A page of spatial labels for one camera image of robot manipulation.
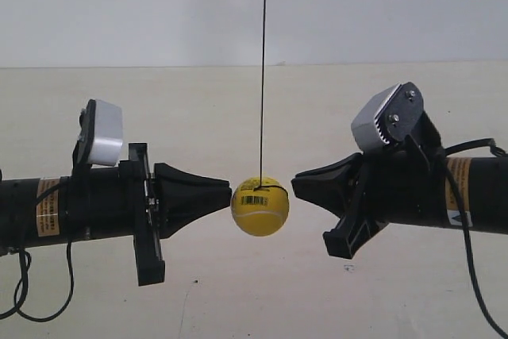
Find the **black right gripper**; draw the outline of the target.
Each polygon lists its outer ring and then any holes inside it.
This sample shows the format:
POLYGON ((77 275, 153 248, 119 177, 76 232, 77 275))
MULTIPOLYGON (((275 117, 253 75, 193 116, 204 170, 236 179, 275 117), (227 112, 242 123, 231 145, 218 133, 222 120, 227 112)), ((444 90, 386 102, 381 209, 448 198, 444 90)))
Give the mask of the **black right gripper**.
POLYGON ((324 167, 299 172, 294 196, 338 218, 324 232, 326 252, 351 260, 391 224, 445 226, 445 150, 413 141, 372 155, 353 153, 324 167))

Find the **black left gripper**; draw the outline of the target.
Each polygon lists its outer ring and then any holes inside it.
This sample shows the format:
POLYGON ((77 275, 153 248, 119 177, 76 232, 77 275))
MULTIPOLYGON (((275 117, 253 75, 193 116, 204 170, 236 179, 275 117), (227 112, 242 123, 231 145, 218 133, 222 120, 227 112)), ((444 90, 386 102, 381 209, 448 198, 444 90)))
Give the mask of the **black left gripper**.
POLYGON ((140 286, 164 281, 160 237, 167 239, 199 218, 229 207, 232 197, 229 181, 166 163, 154 164, 155 193, 151 181, 148 145, 130 143, 128 158, 116 167, 75 164, 67 191, 69 236, 74 241, 131 236, 140 286))

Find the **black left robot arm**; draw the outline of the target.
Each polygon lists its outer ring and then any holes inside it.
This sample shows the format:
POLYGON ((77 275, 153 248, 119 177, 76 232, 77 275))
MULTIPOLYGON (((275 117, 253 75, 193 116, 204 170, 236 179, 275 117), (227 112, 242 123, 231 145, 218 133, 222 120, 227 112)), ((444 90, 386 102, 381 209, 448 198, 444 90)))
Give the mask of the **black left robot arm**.
POLYGON ((145 143, 129 144, 128 152, 115 167, 3 180, 1 250, 131 236, 138 285, 162 283, 161 240, 229 207, 233 192, 226 180, 149 164, 145 143))

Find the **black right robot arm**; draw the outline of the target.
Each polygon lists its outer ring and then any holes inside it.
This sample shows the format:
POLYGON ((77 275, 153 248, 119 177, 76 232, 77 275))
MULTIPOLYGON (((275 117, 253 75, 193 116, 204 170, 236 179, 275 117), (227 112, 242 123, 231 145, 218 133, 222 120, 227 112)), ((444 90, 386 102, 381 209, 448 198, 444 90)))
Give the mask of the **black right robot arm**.
POLYGON ((419 153, 357 152, 298 173, 291 186, 296 198, 337 216, 323 239, 343 259, 391 224, 507 232, 507 153, 491 138, 419 153))

